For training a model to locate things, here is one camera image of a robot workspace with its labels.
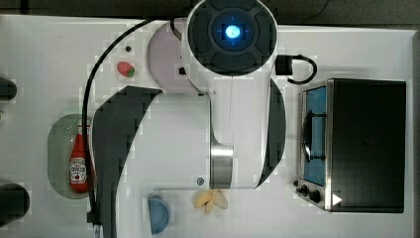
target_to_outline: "toaster oven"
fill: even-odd
[[[302,88],[301,198],[332,212],[403,212],[405,87],[333,78]]]

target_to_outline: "yellow food item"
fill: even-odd
[[[226,200],[226,197],[221,190],[215,192],[214,203],[222,209],[228,208],[228,200]]]
[[[197,195],[197,199],[194,202],[195,208],[203,207],[206,203],[214,198],[215,191],[214,190],[205,190],[200,191]]]
[[[207,215],[210,213],[210,211],[213,209],[213,207],[214,207],[213,200],[210,200],[209,202],[206,203],[206,214]]]

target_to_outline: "ketchup bottle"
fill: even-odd
[[[78,133],[74,142],[73,151],[70,157],[70,187],[78,193],[87,192],[87,176],[86,176],[86,152],[84,151],[81,120],[77,122]],[[92,164],[90,164],[92,177],[95,178],[95,172]]]

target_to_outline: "white table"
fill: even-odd
[[[47,177],[47,137],[60,117],[81,111],[84,86],[103,51],[135,20],[0,16],[0,76],[16,80],[18,96],[0,103],[9,119],[0,125],[0,182],[17,182],[31,196],[29,214],[0,228],[0,237],[91,237],[86,224],[88,200],[61,197]],[[124,40],[95,78],[89,112],[126,85],[158,87],[146,61],[155,22]],[[160,237],[412,237],[412,36],[411,31],[280,26],[289,55],[303,54],[318,63],[316,80],[331,77],[403,79],[408,85],[405,211],[403,214],[332,214],[294,194],[297,176],[297,93],[299,87],[278,77],[283,92],[287,135],[282,161],[258,190],[230,190],[228,210],[204,215],[191,205],[192,191],[170,198],[172,217]],[[126,53],[129,44],[133,50]],[[137,74],[118,77],[116,63],[135,62]],[[307,70],[296,64],[295,70]],[[303,78],[305,72],[296,73]]]

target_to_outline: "blue bowl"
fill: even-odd
[[[159,234],[169,222],[169,207],[160,196],[149,198],[149,215],[151,218],[152,234]]]

